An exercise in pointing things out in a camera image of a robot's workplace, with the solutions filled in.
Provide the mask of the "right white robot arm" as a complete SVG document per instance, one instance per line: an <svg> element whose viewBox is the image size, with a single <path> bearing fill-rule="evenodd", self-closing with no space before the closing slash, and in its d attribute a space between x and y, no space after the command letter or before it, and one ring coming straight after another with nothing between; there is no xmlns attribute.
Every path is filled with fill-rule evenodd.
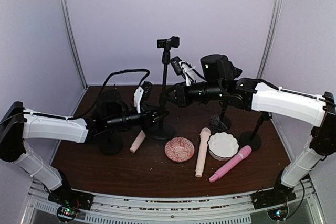
<svg viewBox="0 0 336 224"><path fill-rule="evenodd" d="M160 94L180 108L192 103L220 101L245 111L275 113L313 126L311 140L298 158L278 176L274 187L290 190L324 157L335 153L335 103L333 94L306 94L277 87L264 79L241 78L226 55L212 54L200 59L203 82L177 83Z"/></svg>

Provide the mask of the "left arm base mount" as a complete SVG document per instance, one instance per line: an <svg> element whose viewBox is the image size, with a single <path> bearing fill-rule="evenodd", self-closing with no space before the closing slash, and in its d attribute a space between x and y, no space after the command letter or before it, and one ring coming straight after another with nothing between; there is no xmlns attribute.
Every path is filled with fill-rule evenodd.
<svg viewBox="0 0 336 224"><path fill-rule="evenodd" d="M48 193L48 200L60 206L56 210L56 217L61 222L73 221L82 210L90 210L94 195L71 190L63 195L55 191Z"/></svg>

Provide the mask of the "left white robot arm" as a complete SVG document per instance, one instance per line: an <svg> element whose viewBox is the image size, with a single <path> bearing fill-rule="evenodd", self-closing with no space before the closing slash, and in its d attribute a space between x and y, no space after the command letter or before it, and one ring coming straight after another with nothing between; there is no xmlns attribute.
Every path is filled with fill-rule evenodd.
<svg viewBox="0 0 336 224"><path fill-rule="evenodd" d="M55 197L68 197L73 191L66 176L38 157L25 140L44 138L79 144L109 142L110 151L115 153L122 147L122 142L112 140L113 133L135 126L145 131L169 114L166 109L146 104L148 96L148 92L138 88L130 108L122 101L119 91L101 92L93 104L94 112L88 118L44 114L16 101L1 120L1 160L21 167L42 182Z"/></svg>

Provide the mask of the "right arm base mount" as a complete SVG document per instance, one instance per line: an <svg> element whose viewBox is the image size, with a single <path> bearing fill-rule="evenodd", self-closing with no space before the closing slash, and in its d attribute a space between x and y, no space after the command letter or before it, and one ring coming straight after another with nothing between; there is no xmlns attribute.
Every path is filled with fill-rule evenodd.
<svg viewBox="0 0 336 224"><path fill-rule="evenodd" d="M268 217L273 221L284 221L289 216L288 202L296 198L293 192L286 194L274 188L251 194L254 209L266 209Z"/></svg>

